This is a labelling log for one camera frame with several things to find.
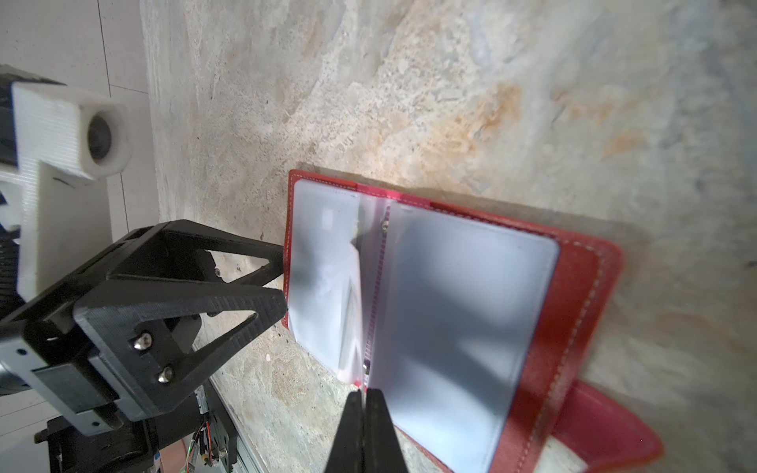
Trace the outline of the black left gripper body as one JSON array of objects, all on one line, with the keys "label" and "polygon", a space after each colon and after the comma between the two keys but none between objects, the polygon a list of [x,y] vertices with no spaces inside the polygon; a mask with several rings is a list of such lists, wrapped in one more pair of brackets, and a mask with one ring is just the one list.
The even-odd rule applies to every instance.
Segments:
[{"label": "black left gripper body", "polygon": [[117,409],[116,393],[90,360],[97,350],[73,318],[87,291],[82,271],[98,256],[1,323],[2,389],[27,386],[57,411],[35,435],[51,470],[144,472],[180,439],[190,441],[192,464],[231,470],[237,431],[210,378],[168,414],[131,421]]}]

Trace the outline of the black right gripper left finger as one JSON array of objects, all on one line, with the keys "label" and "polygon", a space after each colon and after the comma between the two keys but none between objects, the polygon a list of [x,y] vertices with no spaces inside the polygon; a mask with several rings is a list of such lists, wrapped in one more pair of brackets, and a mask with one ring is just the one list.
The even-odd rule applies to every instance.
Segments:
[{"label": "black right gripper left finger", "polygon": [[353,391],[347,396],[324,469],[325,473],[363,471],[363,416],[363,394]]}]

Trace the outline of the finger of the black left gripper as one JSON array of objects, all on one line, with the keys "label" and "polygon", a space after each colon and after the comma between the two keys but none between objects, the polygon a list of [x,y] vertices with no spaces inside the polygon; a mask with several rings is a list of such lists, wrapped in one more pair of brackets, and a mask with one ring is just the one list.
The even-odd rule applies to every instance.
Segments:
[{"label": "finger of the black left gripper", "polygon": [[[226,333],[193,350],[205,313],[244,311]],[[129,420],[175,410],[242,348],[285,315],[280,290],[231,283],[112,279],[79,299],[73,318],[94,344],[90,360]]]},{"label": "finger of the black left gripper", "polygon": [[[213,252],[266,261],[231,282]],[[268,283],[283,273],[283,248],[189,220],[138,229],[82,271],[83,307],[285,307]]]}]

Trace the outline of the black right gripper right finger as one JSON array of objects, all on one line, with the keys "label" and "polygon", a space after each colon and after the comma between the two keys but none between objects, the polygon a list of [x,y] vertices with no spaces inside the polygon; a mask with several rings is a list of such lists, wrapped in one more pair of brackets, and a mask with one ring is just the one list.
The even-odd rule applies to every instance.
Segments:
[{"label": "black right gripper right finger", "polygon": [[386,398],[379,389],[366,391],[363,437],[364,472],[408,472]]}]

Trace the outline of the red card holder wallet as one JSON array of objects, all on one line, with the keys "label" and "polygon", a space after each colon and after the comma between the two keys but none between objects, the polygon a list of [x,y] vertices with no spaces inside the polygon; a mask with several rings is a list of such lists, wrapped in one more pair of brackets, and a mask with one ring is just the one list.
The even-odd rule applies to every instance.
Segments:
[{"label": "red card holder wallet", "polygon": [[532,472],[555,439],[589,472],[662,453],[636,415],[578,374],[623,265],[602,238],[294,169],[360,196],[365,396],[447,472]]}]

